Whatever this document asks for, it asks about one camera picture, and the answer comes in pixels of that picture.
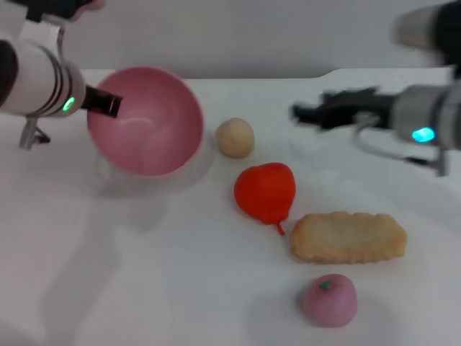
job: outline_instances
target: white table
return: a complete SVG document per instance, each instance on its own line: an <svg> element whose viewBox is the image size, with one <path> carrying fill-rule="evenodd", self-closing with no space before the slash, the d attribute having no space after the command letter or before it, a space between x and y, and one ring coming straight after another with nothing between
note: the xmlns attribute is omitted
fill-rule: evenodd
<svg viewBox="0 0 461 346"><path fill-rule="evenodd" d="M88 71L95 84L108 71ZM317 134L288 120L294 101L324 89L443 84L444 69L338 70L317 79L196 80L212 133L244 117L256 150L234 161L210 141L161 182L109 177L84 114L42 121L53 138L17 148L23 120L0 120L0 345L434 346L461 339L461 156L450 176L358 151L351 129ZM390 150L421 153L386 133ZM405 257L369 265L309 265L287 238L234 205L246 167L289 164L306 213L390 213L408 231ZM310 326L296 308L311 279L339 272L359 294L342 329Z"/></svg>

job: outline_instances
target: pink toy apple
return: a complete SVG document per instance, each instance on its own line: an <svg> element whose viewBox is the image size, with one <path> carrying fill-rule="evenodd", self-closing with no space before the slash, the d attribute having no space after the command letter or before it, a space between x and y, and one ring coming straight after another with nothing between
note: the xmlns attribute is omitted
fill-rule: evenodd
<svg viewBox="0 0 461 346"><path fill-rule="evenodd" d="M344 275L322 276L303 294L303 311L322 327L348 324L357 313L354 284Z"/></svg>

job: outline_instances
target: red toy tomato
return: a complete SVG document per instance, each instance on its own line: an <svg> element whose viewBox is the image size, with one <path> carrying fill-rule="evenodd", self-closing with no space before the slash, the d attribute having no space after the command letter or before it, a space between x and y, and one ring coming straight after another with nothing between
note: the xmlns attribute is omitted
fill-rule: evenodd
<svg viewBox="0 0 461 346"><path fill-rule="evenodd" d="M274 224L285 235L280 223L288 217L296 194L295 178L287 165L250 167L237 178L233 192L243 211L266 225Z"/></svg>

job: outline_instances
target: bowl rim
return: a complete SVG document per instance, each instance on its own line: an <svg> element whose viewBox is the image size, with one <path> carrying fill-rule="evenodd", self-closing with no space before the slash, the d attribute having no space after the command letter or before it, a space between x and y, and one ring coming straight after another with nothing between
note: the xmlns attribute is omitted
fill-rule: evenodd
<svg viewBox="0 0 461 346"><path fill-rule="evenodd" d="M90 111L86 111L86 126L88 128L88 131L89 131L89 135L91 137L91 141L93 142L94 146L96 147L97 151L98 151L98 154L101 155L102 157L104 157L104 159L107 161L107 163L109 163L112 167L116 168L116 169L119 169L120 171L124 172L124 173L128 173L129 175L132 175L132 176L135 176L137 178L141 178L141 179L158 179L158 178L166 178L166 177L170 177L174 174L176 174L178 171L182 170L188 163L190 163L191 160L193 160L194 157L196 157L197 153L200 151L200 149L202 148L202 145L204 143L204 140L205 140L205 116L204 116L204 113L203 113L203 109L202 109L202 105L200 104L200 101L198 100L198 97L195 95L195 93L192 91L192 88L190 86L188 86L184 79L179 77L178 75L176 75L174 72L171 72L169 70L166 70L164 68L160 68L160 67L157 67L157 66L133 66L133 67L128 67L128 68L122 68L120 70L115 70L115 71L112 71L111 73L109 73L107 76L105 76L98 84L97 84L97 88L100 88L101 85L106 82L110 77L114 76L115 74L119 74L119 73L122 73L122 72L126 72L126 71L132 71L132 70L141 70L141 69L145 69L145 70L151 70L151 71L155 71L155 72L160 72L162 74L165 74L167 76L170 76L171 78L177 80L180 84L182 84L182 86L187 90L187 92L189 93L189 95L191 96L191 98L193 99L193 102L196 104L198 110L199 110L199 116L200 116L200 141L199 143L197 144L197 147L196 149L194 150L194 152L192 153L192 155L179 167L171 170L170 172L167 172L167 173L163 173L163 174L152 174L152 175L149 175L149 174L139 174L139 173L136 173L136 172L131 172L130 170L128 169L125 169L125 168L122 168L122 167L119 167L118 165L114 164L112 162L112 160L110 160L106 154L99 149L96 141L94 140L94 137L93 137L93 133L91 132L91 128L89 126L89 118L90 118Z"/></svg>

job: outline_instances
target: pink bowl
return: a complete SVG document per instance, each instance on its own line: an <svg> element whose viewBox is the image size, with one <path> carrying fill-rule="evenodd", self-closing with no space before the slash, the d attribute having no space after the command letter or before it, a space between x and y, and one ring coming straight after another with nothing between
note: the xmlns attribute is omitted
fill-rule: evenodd
<svg viewBox="0 0 461 346"><path fill-rule="evenodd" d="M102 155L121 170L164 176L200 148L202 111L178 77L158 68L129 68L109 75L99 88L123 101L116 119L88 112L89 132Z"/></svg>

